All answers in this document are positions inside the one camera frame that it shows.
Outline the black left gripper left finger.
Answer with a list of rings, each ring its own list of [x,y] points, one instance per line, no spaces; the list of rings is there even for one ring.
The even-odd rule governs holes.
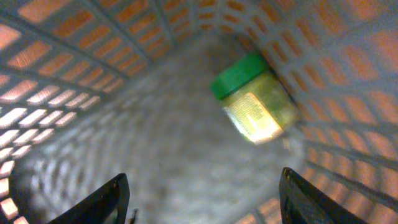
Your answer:
[[[127,175],[120,173],[49,224],[124,224],[129,196]]]

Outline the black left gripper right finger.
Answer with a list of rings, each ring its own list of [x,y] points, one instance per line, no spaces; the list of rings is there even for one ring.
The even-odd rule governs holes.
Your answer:
[[[289,167],[282,169],[279,197],[283,224],[366,223]]]

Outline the green lid spice jar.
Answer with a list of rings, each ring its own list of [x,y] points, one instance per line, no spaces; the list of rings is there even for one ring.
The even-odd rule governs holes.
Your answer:
[[[258,53],[223,70],[211,90],[240,134],[256,145],[283,135],[300,119],[287,90]]]

